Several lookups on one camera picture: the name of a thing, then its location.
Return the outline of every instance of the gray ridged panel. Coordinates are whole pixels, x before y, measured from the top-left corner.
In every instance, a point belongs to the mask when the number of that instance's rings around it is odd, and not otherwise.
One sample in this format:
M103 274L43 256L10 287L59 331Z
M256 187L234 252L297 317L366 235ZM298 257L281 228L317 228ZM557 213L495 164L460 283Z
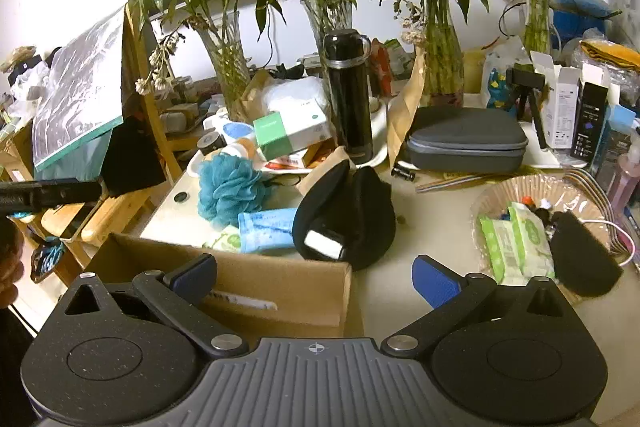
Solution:
M324 349L314 348L321 345ZM59 425L46 421L42 427ZM369 339L263 339L209 365L193 392L139 427L490 427L459 409L420 363Z

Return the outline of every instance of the hand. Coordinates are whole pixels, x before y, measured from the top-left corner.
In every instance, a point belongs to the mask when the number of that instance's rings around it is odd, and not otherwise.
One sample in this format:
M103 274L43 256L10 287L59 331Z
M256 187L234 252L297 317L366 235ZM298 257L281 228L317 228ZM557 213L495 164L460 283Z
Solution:
M22 234L17 233L14 248L10 248L4 259L0 261L0 309L7 308L18 298L18 288L14 283L24 275L24 266L20 260L22 256Z

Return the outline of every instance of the gray carrying case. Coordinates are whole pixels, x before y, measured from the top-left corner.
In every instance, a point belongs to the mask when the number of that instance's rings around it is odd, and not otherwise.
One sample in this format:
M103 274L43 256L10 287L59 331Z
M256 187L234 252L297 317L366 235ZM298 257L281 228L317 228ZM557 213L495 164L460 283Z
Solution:
M499 174L520 167L528 143L503 110L440 106L418 109L406 148L418 169Z

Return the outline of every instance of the black sleeve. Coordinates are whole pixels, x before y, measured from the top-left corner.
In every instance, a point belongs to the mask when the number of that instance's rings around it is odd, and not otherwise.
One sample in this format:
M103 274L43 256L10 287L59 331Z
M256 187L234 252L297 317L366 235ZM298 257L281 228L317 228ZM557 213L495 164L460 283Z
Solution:
M9 310L0 310L0 427L28 427L36 421L20 381L20 363L32 338Z

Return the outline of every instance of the black tripod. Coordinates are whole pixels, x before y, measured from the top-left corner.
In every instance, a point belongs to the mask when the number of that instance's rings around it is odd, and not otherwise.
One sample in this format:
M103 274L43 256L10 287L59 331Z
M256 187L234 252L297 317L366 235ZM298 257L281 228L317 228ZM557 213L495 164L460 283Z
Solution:
M517 70L510 68L507 70L507 85L511 87L511 96L504 106L505 111L510 111L513 104L518 102L518 121L524 117L524 111L527 107L527 100L531 108L531 116L533 117L533 125L538 135L538 143L541 150L546 150L545 129L540 118L540 109L534 89L542 91L545 87L545 75L532 73L532 71Z

